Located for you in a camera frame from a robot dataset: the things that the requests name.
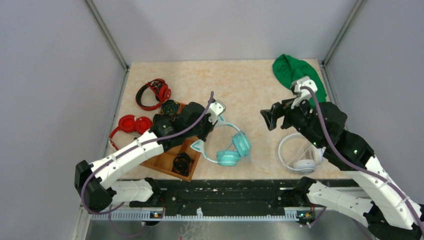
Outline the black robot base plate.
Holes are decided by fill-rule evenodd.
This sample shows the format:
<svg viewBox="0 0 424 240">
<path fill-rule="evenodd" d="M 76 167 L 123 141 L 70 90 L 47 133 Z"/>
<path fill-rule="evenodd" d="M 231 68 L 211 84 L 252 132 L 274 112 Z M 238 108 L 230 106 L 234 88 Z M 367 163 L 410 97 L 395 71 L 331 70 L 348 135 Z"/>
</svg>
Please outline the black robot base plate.
<svg viewBox="0 0 424 240">
<path fill-rule="evenodd" d="M 283 216 L 288 208 L 311 209 L 298 179 L 254 180 L 155 180 L 158 192 L 146 202 L 132 201 L 131 208 L 165 210 L 165 216 L 206 217 Z"/>
</svg>

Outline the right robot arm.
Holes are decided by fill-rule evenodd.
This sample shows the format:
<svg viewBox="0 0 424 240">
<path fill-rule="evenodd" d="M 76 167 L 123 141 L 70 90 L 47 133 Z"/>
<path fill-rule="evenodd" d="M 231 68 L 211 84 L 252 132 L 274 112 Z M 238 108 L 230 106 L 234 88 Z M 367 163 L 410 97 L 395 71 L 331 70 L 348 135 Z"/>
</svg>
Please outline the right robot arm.
<svg viewBox="0 0 424 240">
<path fill-rule="evenodd" d="M 261 110 L 267 128 L 274 130 L 277 120 L 282 119 L 283 129 L 293 127 L 313 146 L 323 149 L 323 156 L 368 194 L 368 199 L 354 197 L 304 176 L 292 191 L 294 202 L 336 210 L 380 240 L 421 239 L 424 206 L 398 188 L 361 136 L 345 129 L 347 115 L 331 102 L 321 102 L 316 108 L 306 100 L 297 107 L 292 103 L 292 99 L 283 100 Z"/>
</svg>

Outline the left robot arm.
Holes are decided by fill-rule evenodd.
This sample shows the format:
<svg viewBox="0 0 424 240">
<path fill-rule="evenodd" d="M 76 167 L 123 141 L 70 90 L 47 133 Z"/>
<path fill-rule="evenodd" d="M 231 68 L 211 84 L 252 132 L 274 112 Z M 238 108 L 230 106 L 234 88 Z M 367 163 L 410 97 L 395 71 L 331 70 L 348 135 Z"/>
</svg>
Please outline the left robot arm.
<svg viewBox="0 0 424 240">
<path fill-rule="evenodd" d="M 136 201 L 156 206 L 161 194 L 152 178 L 120 178 L 141 163 L 182 145 L 186 139 L 205 140 L 225 110 L 225 105 L 215 99 L 206 107 L 190 102 L 174 116 L 160 114 L 152 127 L 122 149 L 93 162 L 77 163 L 74 187 L 84 208 L 90 214 L 104 215 L 105 209 L 116 203 Z"/>
</svg>

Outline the teal cat-ear headphones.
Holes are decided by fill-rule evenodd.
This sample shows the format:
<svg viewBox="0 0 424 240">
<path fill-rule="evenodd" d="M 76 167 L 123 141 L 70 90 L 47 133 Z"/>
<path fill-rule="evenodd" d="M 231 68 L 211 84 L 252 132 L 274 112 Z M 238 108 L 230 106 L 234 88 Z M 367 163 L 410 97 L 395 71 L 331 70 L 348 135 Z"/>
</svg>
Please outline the teal cat-ear headphones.
<svg viewBox="0 0 424 240">
<path fill-rule="evenodd" d="M 245 132 L 235 124 L 227 122 L 223 116 L 218 118 L 215 127 L 230 127 L 236 130 L 226 148 L 216 153 L 215 159 L 207 155 L 205 142 L 201 139 L 192 143 L 190 148 L 201 153 L 207 161 L 223 167 L 235 167 L 244 158 L 251 160 L 252 144 Z"/>
</svg>

